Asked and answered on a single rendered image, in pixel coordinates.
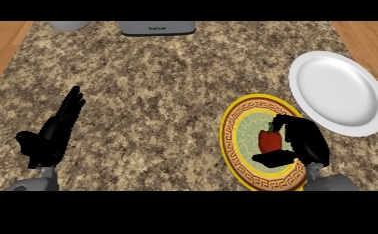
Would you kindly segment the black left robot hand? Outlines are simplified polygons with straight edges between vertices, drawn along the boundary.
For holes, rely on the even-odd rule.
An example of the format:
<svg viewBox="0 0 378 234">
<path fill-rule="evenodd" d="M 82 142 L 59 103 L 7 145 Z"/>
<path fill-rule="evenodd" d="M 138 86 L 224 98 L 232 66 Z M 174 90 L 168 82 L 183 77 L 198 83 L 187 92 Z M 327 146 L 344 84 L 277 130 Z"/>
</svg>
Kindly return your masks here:
<svg viewBox="0 0 378 234">
<path fill-rule="evenodd" d="M 47 119 L 40 132 L 20 131 L 14 139 L 20 153 L 29 157 L 28 168 L 54 167 L 65 155 L 71 132 L 85 104 L 79 87 L 74 86 L 56 114 Z"/>
</svg>

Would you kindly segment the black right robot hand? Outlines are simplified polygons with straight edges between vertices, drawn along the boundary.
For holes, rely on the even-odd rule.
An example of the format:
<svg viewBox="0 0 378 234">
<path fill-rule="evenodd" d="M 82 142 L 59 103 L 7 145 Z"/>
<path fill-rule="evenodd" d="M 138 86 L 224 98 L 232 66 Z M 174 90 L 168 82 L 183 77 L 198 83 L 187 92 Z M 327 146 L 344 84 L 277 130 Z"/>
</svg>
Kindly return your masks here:
<svg viewBox="0 0 378 234">
<path fill-rule="evenodd" d="M 320 163 L 329 165 L 329 147 L 316 123 L 301 117 L 277 114 L 271 121 L 271 131 L 285 128 L 285 141 L 292 150 L 274 148 L 271 152 L 257 154 L 251 159 L 265 167 L 274 168 L 294 163 L 298 159 L 304 165 Z"/>
</svg>

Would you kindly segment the red bell pepper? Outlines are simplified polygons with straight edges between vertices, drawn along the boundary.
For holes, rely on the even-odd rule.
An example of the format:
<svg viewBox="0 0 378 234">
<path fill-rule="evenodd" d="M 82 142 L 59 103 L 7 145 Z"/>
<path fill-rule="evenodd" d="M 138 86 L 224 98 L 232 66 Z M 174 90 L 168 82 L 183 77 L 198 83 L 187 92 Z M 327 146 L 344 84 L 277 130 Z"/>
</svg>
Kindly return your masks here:
<svg viewBox="0 0 378 234">
<path fill-rule="evenodd" d="M 282 149 L 282 136 L 273 130 L 273 123 L 268 123 L 268 129 L 258 133 L 258 148 L 263 154 Z"/>
</svg>

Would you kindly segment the yellow patterned plate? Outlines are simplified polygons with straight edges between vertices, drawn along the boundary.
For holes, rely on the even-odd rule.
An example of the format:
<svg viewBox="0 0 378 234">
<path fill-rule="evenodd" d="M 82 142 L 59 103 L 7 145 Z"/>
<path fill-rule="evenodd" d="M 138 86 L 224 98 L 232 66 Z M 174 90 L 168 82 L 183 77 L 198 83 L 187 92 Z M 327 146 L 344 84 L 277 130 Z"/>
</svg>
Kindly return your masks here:
<svg viewBox="0 0 378 234">
<path fill-rule="evenodd" d="M 267 133 L 277 114 L 301 116 L 277 97 L 251 94 L 230 104 L 221 117 L 218 140 L 224 162 L 236 179 L 252 191 L 301 190 L 307 182 L 304 164 L 298 159 L 274 168 L 252 160 L 252 156 L 261 153 L 258 134 Z"/>
</svg>

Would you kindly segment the white plate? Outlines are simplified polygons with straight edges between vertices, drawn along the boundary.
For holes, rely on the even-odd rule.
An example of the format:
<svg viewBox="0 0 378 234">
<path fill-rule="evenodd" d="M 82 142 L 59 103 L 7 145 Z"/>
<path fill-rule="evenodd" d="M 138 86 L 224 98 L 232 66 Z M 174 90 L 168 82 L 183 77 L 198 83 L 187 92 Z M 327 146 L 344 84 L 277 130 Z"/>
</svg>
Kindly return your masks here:
<svg viewBox="0 0 378 234">
<path fill-rule="evenodd" d="M 378 80 L 345 56 L 310 51 L 292 61 L 289 89 L 311 120 L 350 137 L 378 133 Z"/>
</svg>

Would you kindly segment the pale grey container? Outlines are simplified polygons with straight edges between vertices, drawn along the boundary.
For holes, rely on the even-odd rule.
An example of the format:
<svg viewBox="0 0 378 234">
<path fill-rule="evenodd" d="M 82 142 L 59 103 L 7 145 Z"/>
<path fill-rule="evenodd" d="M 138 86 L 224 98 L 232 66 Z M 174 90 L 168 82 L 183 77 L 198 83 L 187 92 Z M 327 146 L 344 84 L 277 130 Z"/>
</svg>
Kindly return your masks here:
<svg viewBox="0 0 378 234">
<path fill-rule="evenodd" d="M 50 21 L 50 26 L 62 32 L 71 32 L 82 29 L 90 22 L 88 21 Z"/>
</svg>

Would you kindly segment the grey appliance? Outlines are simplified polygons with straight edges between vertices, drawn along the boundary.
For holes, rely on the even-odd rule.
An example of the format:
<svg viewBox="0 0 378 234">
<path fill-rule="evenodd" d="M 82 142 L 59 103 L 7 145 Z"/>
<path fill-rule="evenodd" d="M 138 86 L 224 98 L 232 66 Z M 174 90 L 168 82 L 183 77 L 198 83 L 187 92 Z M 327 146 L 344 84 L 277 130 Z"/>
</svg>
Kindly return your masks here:
<svg viewBox="0 0 378 234">
<path fill-rule="evenodd" d="M 122 34 L 128 36 L 183 35 L 195 32 L 193 21 L 119 21 L 118 25 Z"/>
</svg>

